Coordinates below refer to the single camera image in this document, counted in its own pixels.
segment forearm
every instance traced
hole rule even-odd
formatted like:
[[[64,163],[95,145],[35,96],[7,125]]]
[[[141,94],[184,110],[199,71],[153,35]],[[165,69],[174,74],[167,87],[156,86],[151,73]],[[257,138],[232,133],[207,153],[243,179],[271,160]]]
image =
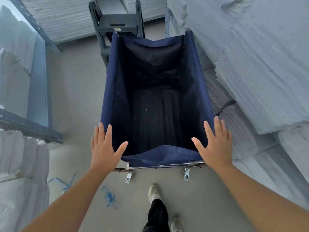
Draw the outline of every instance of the forearm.
[[[308,231],[309,213],[234,166],[216,171],[258,231]]]
[[[107,174],[88,171],[22,232],[77,232],[98,187]]]

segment gray plastic step stool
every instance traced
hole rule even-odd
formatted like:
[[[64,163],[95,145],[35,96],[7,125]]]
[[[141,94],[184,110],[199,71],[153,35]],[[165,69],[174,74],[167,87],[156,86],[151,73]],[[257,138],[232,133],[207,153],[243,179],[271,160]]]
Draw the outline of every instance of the gray plastic step stool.
[[[98,42],[101,47],[101,56],[107,68],[111,47],[105,44],[104,36],[112,42],[113,32],[118,35],[134,35],[145,38],[143,17],[141,13],[141,1],[135,3],[136,14],[107,14],[101,13],[101,0],[89,3],[90,15],[95,27]]]

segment finger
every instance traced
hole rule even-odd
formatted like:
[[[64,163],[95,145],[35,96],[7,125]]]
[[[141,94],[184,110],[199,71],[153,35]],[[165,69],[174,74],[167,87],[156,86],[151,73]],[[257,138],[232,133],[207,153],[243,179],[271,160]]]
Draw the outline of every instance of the finger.
[[[191,138],[191,140],[193,141],[196,149],[198,150],[198,152],[201,154],[203,152],[205,152],[205,148],[204,146],[202,145],[202,143],[199,141],[199,139],[197,138]]]
[[[104,143],[105,142],[112,144],[112,126],[111,125],[108,125]]]
[[[94,144],[96,146],[98,144],[98,127],[97,126],[95,127],[95,134],[93,136],[94,136]]]
[[[98,124],[98,139],[100,142],[104,142],[105,140],[104,127],[101,122]]]
[[[124,142],[120,145],[120,147],[118,148],[118,150],[116,151],[116,155],[119,157],[122,156],[123,152],[125,152],[126,148],[127,148],[128,142]]]
[[[95,139],[94,139],[94,137],[91,137],[90,146],[91,146],[91,151],[93,151],[93,149],[95,148]]]
[[[211,130],[211,127],[209,126],[207,121],[204,121],[204,128],[207,135],[208,140],[214,138],[214,133]]]
[[[221,125],[220,125],[220,121],[219,121],[218,116],[215,116],[215,118],[214,118],[214,133],[215,133],[216,137],[222,136]]]
[[[227,138],[227,130],[226,130],[226,127],[225,127],[224,120],[221,120],[220,124],[221,124],[222,136]]]
[[[232,136],[232,131],[231,130],[229,130],[227,132],[227,140],[229,141],[230,144],[233,143],[233,136]]]

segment left hand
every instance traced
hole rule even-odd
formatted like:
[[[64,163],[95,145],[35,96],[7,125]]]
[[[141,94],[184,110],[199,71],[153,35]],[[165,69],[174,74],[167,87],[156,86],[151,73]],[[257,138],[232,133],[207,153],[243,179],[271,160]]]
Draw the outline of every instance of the left hand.
[[[108,126],[105,135],[103,124],[100,122],[99,127],[95,127],[94,137],[91,138],[92,158],[89,170],[108,175],[117,166],[127,145],[128,142],[122,143],[118,150],[114,152],[112,146],[112,126]]]

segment hand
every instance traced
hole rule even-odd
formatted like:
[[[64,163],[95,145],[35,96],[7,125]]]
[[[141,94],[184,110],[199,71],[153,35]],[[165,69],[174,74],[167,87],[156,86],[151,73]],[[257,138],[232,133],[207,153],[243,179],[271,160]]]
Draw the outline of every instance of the hand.
[[[105,135],[103,124],[99,123],[99,127],[95,127],[94,137],[91,138],[92,158],[89,170],[107,176],[117,166],[127,145],[128,142],[124,142],[115,153],[112,146],[112,126],[108,126]]]
[[[207,147],[204,148],[197,138],[192,138],[192,141],[205,163],[216,172],[222,167],[232,166],[232,132],[227,132],[224,121],[219,121],[218,116],[214,118],[215,136],[207,121],[204,121],[204,128]]]

